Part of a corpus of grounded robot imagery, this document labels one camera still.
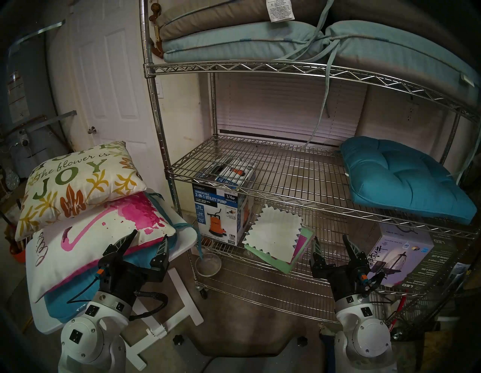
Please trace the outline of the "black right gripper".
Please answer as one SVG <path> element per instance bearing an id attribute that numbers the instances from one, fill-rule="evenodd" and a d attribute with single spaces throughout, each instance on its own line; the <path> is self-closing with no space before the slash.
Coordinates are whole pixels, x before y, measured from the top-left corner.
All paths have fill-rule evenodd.
<path id="1" fill-rule="evenodd" d="M 369 270 L 366 254 L 359 251 L 349 241 L 347 234 L 343 235 L 343 243 L 349 257 L 349 263 L 337 266 L 326 264 L 318 237 L 315 236 L 312 239 L 310 251 L 312 276 L 315 279 L 326 279 L 328 281 L 335 301 L 359 294 L 366 298 L 369 291 L 366 290 L 366 285 L 360 279 L 361 275 L 367 275 Z"/>

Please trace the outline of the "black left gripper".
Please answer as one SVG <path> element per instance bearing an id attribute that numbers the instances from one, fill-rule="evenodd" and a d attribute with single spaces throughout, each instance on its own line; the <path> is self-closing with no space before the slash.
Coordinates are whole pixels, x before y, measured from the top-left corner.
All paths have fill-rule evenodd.
<path id="1" fill-rule="evenodd" d="M 104 270 L 99 280 L 99 291 L 113 295 L 128 305 L 133 306 L 138 297 L 148 297 L 160 301 L 160 307 L 167 306 L 168 297 L 163 293 L 145 292 L 141 288 L 145 283 L 161 283 L 169 266 L 169 243 L 165 235 L 160 242 L 155 256 L 150 260 L 150 267 L 144 268 L 124 260 L 125 252 L 130 248 L 138 231 L 110 244 L 98 262 L 99 269 Z"/>

